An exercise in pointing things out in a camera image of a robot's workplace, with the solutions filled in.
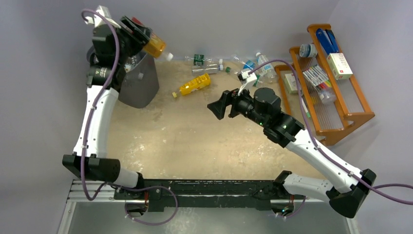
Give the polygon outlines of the amber tea bottle red label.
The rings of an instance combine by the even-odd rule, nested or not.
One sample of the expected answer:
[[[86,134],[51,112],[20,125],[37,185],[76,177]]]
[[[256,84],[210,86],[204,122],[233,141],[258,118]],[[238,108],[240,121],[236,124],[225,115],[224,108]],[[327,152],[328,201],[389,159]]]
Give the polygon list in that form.
[[[166,50],[167,44],[160,39],[151,28],[146,27],[141,21],[137,18],[132,17],[132,21],[137,23],[139,26],[142,26],[144,29],[149,30],[150,33],[150,40],[149,42],[143,47],[143,49],[153,56],[156,59],[164,59],[166,61],[171,61],[173,59],[173,54]]]

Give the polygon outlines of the green white label bottle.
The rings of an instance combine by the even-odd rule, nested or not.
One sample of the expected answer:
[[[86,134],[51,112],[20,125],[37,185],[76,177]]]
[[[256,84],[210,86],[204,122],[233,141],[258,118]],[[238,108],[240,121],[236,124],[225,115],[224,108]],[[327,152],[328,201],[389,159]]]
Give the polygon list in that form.
[[[232,78],[234,78],[235,80],[239,81],[240,83],[243,83],[243,81],[241,81],[238,78],[238,73],[240,72],[240,70],[238,68],[232,68],[232,67],[226,67],[224,69],[225,73],[227,75],[230,75]],[[265,86],[263,79],[261,79],[261,76],[259,74],[256,74],[257,80],[255,81],[255,83],[253,84],[253,87],[256,88],[262,88]]]

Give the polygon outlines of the yellow plastic bottle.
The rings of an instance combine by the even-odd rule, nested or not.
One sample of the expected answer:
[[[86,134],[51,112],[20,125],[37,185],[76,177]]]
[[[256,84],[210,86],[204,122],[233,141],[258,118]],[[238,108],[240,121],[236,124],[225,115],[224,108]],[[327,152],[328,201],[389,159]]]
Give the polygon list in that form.
[[[187,83],[180,86],[176,92],[172,92],[172,96],[174,98],[178,98],[180,96],[186,96],[192,92],[203,89],[209,86],[210,84],[211,84],[210,76],[209,74],[205,73],[203,75],[197,76],[191,81],[188,81]]]

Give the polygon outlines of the clear bottle white cap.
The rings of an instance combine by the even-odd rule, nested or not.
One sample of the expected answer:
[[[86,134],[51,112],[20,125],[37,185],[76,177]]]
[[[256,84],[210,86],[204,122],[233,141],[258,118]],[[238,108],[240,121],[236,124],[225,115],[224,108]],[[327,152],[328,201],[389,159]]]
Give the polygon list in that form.
[[[140,60],[141,57],[139,55],[129,57],[124,65],[125,71],[127,73],[132,71],[139,64]]]

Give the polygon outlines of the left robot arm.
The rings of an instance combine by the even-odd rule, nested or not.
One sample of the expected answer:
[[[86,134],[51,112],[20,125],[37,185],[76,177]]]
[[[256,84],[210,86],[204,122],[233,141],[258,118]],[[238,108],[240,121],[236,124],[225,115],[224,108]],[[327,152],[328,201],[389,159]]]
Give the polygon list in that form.
[[[123,16],[119,23],[109,17],[95,16],[93,45],[87,53],[90,68],[86,74],[87,103],[81,131],[69,155],[62,158],[63,166],[87,181],[102,181],[126,187],[132,199],[145,194],[144,178],[140,172],[124,168],[118,159],[108,158],[109,126],[127,75],[129,59],[144,51],[153,35],[152,30],[136,18]]]

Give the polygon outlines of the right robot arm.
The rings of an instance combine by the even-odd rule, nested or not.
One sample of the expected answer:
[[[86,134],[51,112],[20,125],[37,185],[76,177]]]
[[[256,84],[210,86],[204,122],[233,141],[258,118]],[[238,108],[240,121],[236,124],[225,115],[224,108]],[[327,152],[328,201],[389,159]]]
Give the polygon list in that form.
[[[370,192],[368,186],[376,179],[375,172],[351,165],[312,138],[301,122],[282,111],[281,99],[271,88],[259,88],[253,96],[248,90],[226,90],[207,108],[223,119],[227,106],[231,107],[229,117],[242,115],[260,125],[270,141],[300,156],[325,176],[321,180],[282,172],[273,186],[277,197],[303,195],[329,203],[346,218],[356,216]]]

